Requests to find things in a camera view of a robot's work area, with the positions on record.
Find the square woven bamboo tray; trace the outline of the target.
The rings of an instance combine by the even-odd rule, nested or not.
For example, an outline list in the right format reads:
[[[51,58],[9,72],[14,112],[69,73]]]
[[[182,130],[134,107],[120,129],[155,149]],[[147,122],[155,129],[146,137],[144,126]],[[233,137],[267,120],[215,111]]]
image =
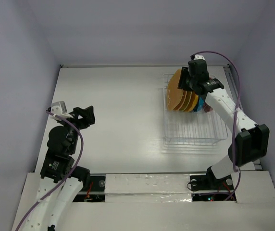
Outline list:
[[[180,81],[181,70],[178,69],[169,80],[167,86],[167,109],[179,110],[184,104],[186,98],[186,92],[178,88]]]

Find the blue polka dot plate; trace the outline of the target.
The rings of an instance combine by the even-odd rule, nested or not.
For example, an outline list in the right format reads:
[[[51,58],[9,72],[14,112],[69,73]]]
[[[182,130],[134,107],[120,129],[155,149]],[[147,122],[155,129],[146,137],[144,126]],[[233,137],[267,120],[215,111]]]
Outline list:
[[[194,107],[193,111],[194,112],[200,111],[203,108],[203,104],[204,104],[204,100],[201,97],[199,97],[198,102],[197,102],[196,106]]]

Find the round green-rimmed bamboo tray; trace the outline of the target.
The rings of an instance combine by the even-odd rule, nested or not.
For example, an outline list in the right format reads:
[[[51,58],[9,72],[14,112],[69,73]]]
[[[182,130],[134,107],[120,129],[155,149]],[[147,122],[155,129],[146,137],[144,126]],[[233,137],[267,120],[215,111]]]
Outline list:
[[[192,111],[195,108],[197,101],[198,101],[198,96],[196,95],[196,93],[192,92],[190,102],[186,107],[186,109],[184,110],[184,112]]]

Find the yellow polka dot plate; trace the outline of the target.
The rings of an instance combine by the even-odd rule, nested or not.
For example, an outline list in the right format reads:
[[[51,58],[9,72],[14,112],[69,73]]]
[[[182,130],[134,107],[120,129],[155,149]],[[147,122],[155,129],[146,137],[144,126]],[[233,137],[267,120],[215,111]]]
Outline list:
[[[192,106],[190,107],[190,112],[194,110],[194,108],[196,107],[196,105],[198,104],[199,101],[199,96],[195,95],[194,99],[192,101]]]

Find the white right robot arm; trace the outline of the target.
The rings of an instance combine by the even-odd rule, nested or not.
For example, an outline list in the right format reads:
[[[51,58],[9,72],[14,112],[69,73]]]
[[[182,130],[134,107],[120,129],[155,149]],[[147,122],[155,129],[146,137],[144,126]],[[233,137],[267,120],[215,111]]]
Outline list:
[[[239,102],[229,97],[224,85],[211,78],[203,56],[193,55],[188,67],[181,69],[178,87],[195,93],[210,106],[232,132],[232,143],[227,154],[217,164],[207,168],[205,175],[192,176],[188,188],[192,192],[218,190],[232,173],[267,153],[270,130],[246,116]]]

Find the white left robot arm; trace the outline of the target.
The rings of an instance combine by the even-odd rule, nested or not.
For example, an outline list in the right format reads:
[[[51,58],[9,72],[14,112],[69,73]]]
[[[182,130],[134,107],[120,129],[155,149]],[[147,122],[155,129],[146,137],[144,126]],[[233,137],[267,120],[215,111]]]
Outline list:
[[[90,185],[89,169],[78,166],[83,152],[77,159],[72,156],[78,144],[84,147],[81,130],[95,124],[93,106],[68,112],[59,101],[46,113],[59,125],[49,132],[35,203],[18,223],[17,231],[57,231],[74,198]]]

